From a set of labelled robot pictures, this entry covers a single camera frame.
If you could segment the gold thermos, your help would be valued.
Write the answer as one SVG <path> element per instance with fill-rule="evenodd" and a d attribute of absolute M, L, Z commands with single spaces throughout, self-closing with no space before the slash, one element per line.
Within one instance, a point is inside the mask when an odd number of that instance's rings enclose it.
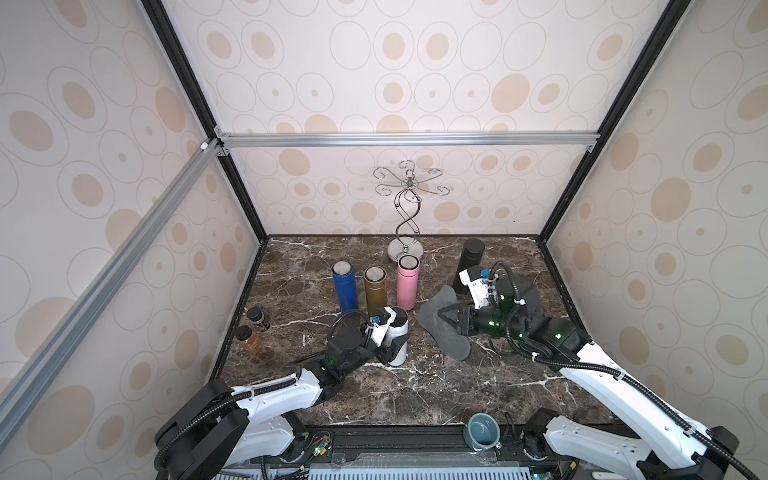
<path fill-rule="evenodd" d="M 388 304 L 385 270 L 379 266 L 368 267 L 364 272 L 364 286 L 368 316 L 376 316 Z"/>

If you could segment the left diagonal aluminium rail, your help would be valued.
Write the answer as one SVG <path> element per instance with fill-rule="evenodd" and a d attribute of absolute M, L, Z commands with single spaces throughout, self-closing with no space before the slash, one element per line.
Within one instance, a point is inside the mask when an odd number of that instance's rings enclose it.
<path fill-rule="evenodd" d="M 2 448 L 17 434 L 222 145 L 220 139 L 210 138 L 198 149 L 11 383 L 1 400 Z"/>

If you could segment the blue thermos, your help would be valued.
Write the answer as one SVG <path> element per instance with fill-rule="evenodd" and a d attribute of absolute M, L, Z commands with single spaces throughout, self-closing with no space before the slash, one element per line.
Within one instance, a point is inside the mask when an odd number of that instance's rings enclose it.
<path fill-rule="evenodd" d="M 333 264 L 331 271 L 340 311 L 346 313 L 358 310 L 358 293 L 353 265 L 347 260 L 339 260 Z"/>

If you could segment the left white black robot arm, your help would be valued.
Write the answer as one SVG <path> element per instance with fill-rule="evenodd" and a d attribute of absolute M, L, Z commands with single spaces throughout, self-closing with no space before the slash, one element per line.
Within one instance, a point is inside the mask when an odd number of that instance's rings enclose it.
<path fill-rule="evenodd" d="M 298 449 L 300 425 L 290 413 L 333 398 L 369 360 L 396 359 L 409 335 L 391 330 L 344 327 L 330 337 L 325 352 L 294 365 L 283 378 L 238 387 L 222 379 L 207 383 L 155 434 L 158 476 L 212 479 L 225 466 Z"/>

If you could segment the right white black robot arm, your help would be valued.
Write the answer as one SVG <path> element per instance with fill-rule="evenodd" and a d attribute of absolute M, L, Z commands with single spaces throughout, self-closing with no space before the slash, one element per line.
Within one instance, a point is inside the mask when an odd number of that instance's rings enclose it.
<path fill-rule="evenodd" d="M 620 436 L 540 408 L 516 435 L 529 459 L 557 454 L 626 479 L 721 479 L 730 468 L 754 478 L 735 457 L 739 441 L 729 430 L 684 415 L 614 363 L 569 319 L 546 315 L 532 284 L 518 277 L 480 277 L 469 291 L 472 300 L 463 303 L 444 286 L 421 307 L 421 326 L 447 356 L 467 359 L 471 336 L 505 340 L 513 353 L 586 390 L 634 433 Z"/>

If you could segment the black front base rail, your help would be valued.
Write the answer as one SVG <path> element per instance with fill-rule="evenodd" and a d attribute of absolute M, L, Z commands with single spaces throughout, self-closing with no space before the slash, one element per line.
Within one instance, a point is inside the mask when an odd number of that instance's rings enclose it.
<path fill-rule="evenodd" d="M 214 478 L 236 479 L 573 479 L 578 470 L 608 472 L 583 460 L 557 454 L 529 459 L 516 441 L 523 425 L 500 427 L 493 449 L 472 451 L 464 442 L 466 424 L 444 426 L 317 426 L 299 423 L 299 448 L 278 457 L 262 456 L 223 467 Z M 595 428 L 631 437 L 628 427 Z"/>

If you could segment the black thermos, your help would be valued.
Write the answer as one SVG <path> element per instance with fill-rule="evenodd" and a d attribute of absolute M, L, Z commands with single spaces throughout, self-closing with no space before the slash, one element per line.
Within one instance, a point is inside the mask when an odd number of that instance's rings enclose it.
<path fill-rule="evenodd" d="M 478 266 L 484 251 L 485 244 L 479 238 L 469 238 L 465 241 L 452 283 L 452 288 L 457 295 L 464 295 L 468 292 L 468 288 L 461 282 L 460 273 L 470 267 Z"/>

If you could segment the pink thermos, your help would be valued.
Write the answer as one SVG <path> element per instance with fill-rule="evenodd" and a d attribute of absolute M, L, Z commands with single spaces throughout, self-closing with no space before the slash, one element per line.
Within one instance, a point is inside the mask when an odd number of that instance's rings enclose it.
<path fill-rule="evenodd" d="M 409 311 L 417 301 L 419 259 L 411 254 L 405 254 L 398 260 L 397 270 L 397 306 Z"/>

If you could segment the teal ceramic mug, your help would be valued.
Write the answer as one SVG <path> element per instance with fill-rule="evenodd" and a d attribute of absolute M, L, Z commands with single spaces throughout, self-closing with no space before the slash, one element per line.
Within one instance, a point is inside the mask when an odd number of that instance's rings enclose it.
<path fill-rule="evenodd" d="M 492 416 L 487 413 L 476 413 L 464 425 L 462 436 L 469 449 L 481 452 L 497 446 L 501 431 Z"/>

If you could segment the white thermos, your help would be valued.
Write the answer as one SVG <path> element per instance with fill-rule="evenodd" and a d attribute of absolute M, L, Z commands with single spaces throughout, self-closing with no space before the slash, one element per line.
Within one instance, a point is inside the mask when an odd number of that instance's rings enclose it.
<path fill-rule="evenodd" d="M 409 320 L 408 320 L 407 312 L 400 307 L 392 307 L 392 308 L 397 313 L 397 317 L 390 324 L 386 337 L 384 339 L 384 344 L 388 348 L 388 353 L 386 355 L 386 362 L 388 364 L 394 357 L 394 354 L 392 353 L 392 349 L 391 349 L 392 340 L 395 338 L 406 338 L 408 340 L 410 335 Z"/>

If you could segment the grey wiping cloth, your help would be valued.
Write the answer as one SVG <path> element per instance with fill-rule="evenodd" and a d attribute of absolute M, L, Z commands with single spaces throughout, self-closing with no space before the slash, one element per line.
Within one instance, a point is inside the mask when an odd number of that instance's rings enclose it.
<path fill-rule="evenodd" d="M 451 286 L 443 285 L 436 295 L 424 303 L 418 313 L 418 323 L 435 340 L 443 354 L 456 361 L 466 361 L 471 354 L 469 339 L 460 335 L 455 326 L 438 315 L 446 307 L 458 303 Z"/>

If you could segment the dark capped spice jar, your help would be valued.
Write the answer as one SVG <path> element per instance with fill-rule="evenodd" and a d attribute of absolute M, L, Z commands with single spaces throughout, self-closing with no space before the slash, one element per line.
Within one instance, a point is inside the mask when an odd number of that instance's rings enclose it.
<path fill-rule="evenodd" d="M 245 312 L 247 324 L 254 330 L 259 332 L 267 331 L 270 326 L 270 320 L 267 314 L 260 306 L 252 306 Z"/>

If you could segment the amber spice jar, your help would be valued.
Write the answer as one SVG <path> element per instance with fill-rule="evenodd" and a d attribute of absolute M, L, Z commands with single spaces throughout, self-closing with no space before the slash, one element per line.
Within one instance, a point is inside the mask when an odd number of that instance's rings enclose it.
<path fill-rule="evenodd" d="M 261 336 L 248 325 L 240 325 L 234 330 L 234 336 L 242 348 L 258 356 L 263 350 Z"/>

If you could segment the horizontal aluminium rail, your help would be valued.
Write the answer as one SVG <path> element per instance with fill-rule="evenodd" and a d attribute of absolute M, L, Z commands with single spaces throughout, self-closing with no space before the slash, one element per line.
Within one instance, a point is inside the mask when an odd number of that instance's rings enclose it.
<path fill-rule="evenodd" d="M 227 148 L 594 145 L 596 131 L 226 134 Z"/>

